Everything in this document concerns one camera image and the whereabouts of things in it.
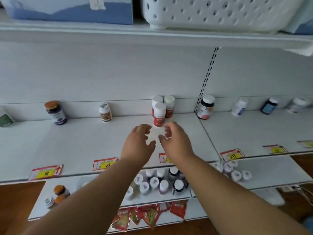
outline blue box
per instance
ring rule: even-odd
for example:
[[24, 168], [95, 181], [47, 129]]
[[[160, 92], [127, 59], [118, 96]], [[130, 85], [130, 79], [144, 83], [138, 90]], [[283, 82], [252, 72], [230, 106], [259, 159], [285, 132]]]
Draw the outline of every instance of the blue box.
[[1, 0], [14, 19], [133, 24], [132, 0]]
[[313, 0], [305, 0], [290, 24], [283, 31], [291, 34], [313, 35]]

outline wooden floor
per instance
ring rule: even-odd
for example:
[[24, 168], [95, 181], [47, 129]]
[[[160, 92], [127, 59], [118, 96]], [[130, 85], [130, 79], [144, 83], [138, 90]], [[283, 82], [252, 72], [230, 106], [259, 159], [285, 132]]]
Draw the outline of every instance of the wooden floor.
[[[313, 154], [294, 156], [294, 160], [313, 177]], [[36, 222], [27, 222], [27, 218], [39, 196], [45, 182], [32, 182], [24, 184], [0, 186], [0, 235], [17, 235], [27, 226]], [[304, 186], [313, 192], [313, 184]], [[313, 207], [303, 196], [296, 192], [282, 193], [286, 201], [280, 209], [295, 220], [301, 222], [303, 218], [313, 215]], [[218, 234], [209, 219], [184, 221], [183, 223], [156, 227], [154, 230], [141, 229], [128, 232], [135, 234], [162, 234], [179, 233], [187, 234]]]

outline left hand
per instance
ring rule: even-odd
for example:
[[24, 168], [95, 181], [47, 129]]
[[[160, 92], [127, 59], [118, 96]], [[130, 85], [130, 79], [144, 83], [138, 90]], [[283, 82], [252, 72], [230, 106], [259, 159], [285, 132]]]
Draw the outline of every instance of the left hand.
[[142, 168], [150, 159], [156, 147], [156, 141], [151, 141], [149, 145], [146, 144], [150, 134], [151, 126], [148, 124], [141, 124], [133, 128], [128, 135], [120, 156], [121, 159], [127, 158], [138, 164]]

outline forearm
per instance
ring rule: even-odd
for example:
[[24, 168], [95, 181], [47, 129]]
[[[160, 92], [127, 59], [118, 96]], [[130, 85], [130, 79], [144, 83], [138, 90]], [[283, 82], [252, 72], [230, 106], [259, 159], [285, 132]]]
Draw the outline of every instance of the forearm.
[[141, 166], [123, 158], [52, 209], [23, 235], [106, 233]]
[[309, 234], [275, 206], [225, 177], [195, 155], [176, 164], [208, 217], [223, 234]]

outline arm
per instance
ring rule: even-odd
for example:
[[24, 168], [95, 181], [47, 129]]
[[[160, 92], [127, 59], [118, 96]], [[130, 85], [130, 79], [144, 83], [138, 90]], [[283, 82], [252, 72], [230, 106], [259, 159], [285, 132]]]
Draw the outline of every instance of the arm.
[[155, 141], [146, 144], [151, 126], [141, 124], [128, 135], [120, 160], [89, 184], [53, 208], [23, 235], [102, 234], [113, 217], [132, 180], [148, 162]]
[[188, 135], [175, 122], [159, 135], [166, 155], [185, 175], [203, 209], [221, 235], [293, 235], [309, 232], [287, 214], [226, 178], [191, 147]]

